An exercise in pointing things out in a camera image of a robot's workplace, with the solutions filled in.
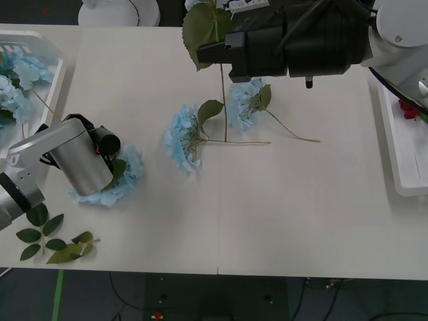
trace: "white basket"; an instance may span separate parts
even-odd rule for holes
[[[52,83],[42,82],[35,84],[34,90],[55,110],[60,94],[67,63],[62,52],[52,45],[44,36],[34,31],[0,30],[0,51],[10,51],[19,48],[25,55],[34,56],[45,63],[49,69],[54,69],[55,74]],[[31,119],[24,125],[25,137],[33,135],[42,124],[50,125],[52,113],[44,106],[31,90],[23,91],[24,96],[32,103]],[[20,126],[8,126],[1,133],[0,158],[5,158],[10,146],[22,140],[22,128]]]
[[[395,189],[401,196],[428,194],[428,124],[405,119],[399,99],[381,84],[378,89]]]

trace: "white table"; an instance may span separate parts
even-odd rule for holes
[[[362,68],[316,78],[312,90],[303,79],[267,79],[271,111],[322,143],[290,138],[266,114],[248,133],[229,135],[272,144],[204,146],[202,168],[186,175],[166,155],[163,130],[183,102],[220,100],[221,84],[216,66],[196,73],[180,29],[2,28],[39,31],[77,57],[64,114],[81,112],[135,144],[146,176],[112,209],[77,207],[66,178],[50,169],[47,206],[66,214],[58,236],[91,231],[102,239],[96,253],[66,265],[19,262],[25,245],[14,234],[29,225],[20,217],[0,233],[0,265],[428,279],[428,201],[395,193],[377,93]],[[220,137],[222,127],[219,118],[208,131]]]

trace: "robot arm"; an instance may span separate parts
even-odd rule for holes
[[[361,64],[428,114],[428,1],[282,1],[274,14],[249,19],[225,41],[201,46],[199,61],[231,64],[233,82],[289,71],[290,77],[305,77],[307,88],[314,76],[343,74]]]
[[[113,176],[102,156],[96,152],[99,148],[100,145],[94,146],[87,128],[77,118],[13,145],[9,149],[4,172],[0,173],[0,230],[44,201],[34,179],[37,163],[47,152],[79,195],[90,195],[107,186]]]

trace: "blue hydrangea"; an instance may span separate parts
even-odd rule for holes
[[[187,11],[190,11],[192,7],[198,3],[204,3],[206,0],[186,0],[185,1],[185,7]]]
[[[31,89],[31,84],[38,80],[52,82],[54,73],[34,56],[25,55],[22,50],[15,48],[13,53],[3,52],[3,63],[0,74],[11,80],[19,79],[19,85],[24,90]]]
[[[140,153],[135,146],[126,145],[120,151],[118,158],[127,163],[126,170],[111,189],[88,196],[80,196],[74,189],[70,189],[68,190],[68,195],[73,201],[75,203],[90,203],[111,207],[117,200],[131,193],[135,188],[136,180],[141,178],[144,173]]]
[[[24,97],[22,91],[13,86],[12,81],[0,75],[0,105],[2,109],[13,113],[18,125],[30,119],[31,102]]]
[[[18,75],[19,85],[24,90],[31,89],[31,84],[39,79],[52,82],[54,73],[49,71],[44,63],[34,56],[24,55],[20,49],[15,49],[13,52],[15,54],[13,71]]]
[[[261,120],[261,112],[251,108],[250,102],[264,85],[265,81],[262,78],[230,85],[229,100],[226,103],[230,127],[247,130]]]
[[[171,127],[165,131],[167,151],[179,168],[191,172],[201,164],[195,160],[196,145],[202,140],[198,134],[197,107],[184,104],[180,112],[173,116]]]

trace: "leaf sprig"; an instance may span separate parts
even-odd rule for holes
[[[46,264],[70,262],[89,254],[94,248],[93,243],[99,241],[94,240],[90,232],[83,232],[75,237],[72,240],[73,243],[70,244],[62,239],[50,239],[46,242],[45,237],[51,235],[61,225],[64,214],[57,215],[50,220],[48,218],[49,212],[44,204],[40,204],[27,212],[28,221],[33,226],[38,227],[39,231],[29,228],[16,233],[16,236],[23,242],[33,243],[23,250],[20,261],[33,257],[40,249],[42,249],[43,255],[45,255],[46,249],[50,249],[55,253]]]

